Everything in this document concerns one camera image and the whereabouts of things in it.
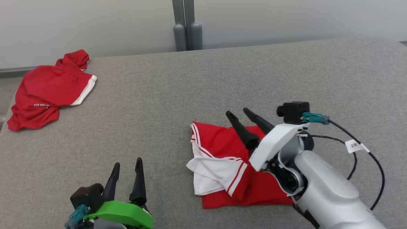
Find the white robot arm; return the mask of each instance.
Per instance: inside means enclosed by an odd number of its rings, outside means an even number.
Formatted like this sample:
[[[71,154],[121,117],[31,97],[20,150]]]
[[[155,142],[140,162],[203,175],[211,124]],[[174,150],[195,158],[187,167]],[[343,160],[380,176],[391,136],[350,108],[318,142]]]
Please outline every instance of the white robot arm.
[[[265,132],[259,138],[248,132],[231,113],[227,117],[248,150],[256,171],[271,173],[281,189],[294,202],[294,208],[318,229],[385,229],[373,212],[360,200],[355,186],[320,156],[312,152],[312,138],[301,133],[310,123],[303,122],[309,112],[305,102],[289,103],[286,123],[272,126],[245,108],[245,114]]]

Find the folded red and white garment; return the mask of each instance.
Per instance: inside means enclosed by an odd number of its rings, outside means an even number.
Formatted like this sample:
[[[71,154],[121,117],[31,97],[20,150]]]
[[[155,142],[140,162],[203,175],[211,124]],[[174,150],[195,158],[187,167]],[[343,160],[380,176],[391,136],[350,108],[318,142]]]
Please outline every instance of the folded red and white garment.
[[[271,174],[249,164],[249,152],[234,128],[198,122],[191,128],[194,158],[187,168],[194,172],[194,191],[202,196],[203,208],[292,203]],[[259,127],[246,128],[264,137]]]
[[[97,77],[84,73],[89,55],[84,50],[65,54],[55,66],[41,65],[29,71],[15,95],[10,130],[39,129],[59,118],[59,107],[79,105]]]

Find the white tag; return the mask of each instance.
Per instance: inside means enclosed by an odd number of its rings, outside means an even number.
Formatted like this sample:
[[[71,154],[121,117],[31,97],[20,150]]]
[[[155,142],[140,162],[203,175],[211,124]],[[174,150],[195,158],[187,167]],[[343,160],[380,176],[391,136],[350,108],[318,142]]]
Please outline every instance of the white tag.
[[[357,143],[354,139],[345,142],[346,149],[349,153],[353,153],[359,150],[365,150],[366,152],[370,152],[363,144]]]

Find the gray table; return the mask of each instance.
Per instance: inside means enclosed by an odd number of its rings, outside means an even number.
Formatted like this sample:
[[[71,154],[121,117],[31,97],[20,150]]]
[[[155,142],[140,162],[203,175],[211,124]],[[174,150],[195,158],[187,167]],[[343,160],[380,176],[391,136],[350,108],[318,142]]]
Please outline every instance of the gray table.
[[[290,206],[204,210],[194,195],[192,121],[229,126],[231,110],[250,124],[247,106],[272,123],[276,107],[309,101],[372,150],[386,173],[375,215],[391,229],[407,227],[407,48],[386,40],[322,40],[243,48],[93,59],[97,84],[82,105],[61,109],[40,130],[0,133],[0,227],[62,228],[80,186],[105,184],[121,163],[116,199],[126,201],[137,157],[144,161],[147,206],[155,228],[289,228],[311,224]],[[348,140],[333,126],[314,134]],[[343,175],[352,155],[316,140],[315,152]],[[359,153],[352,183],[371,205],[380,173]]]

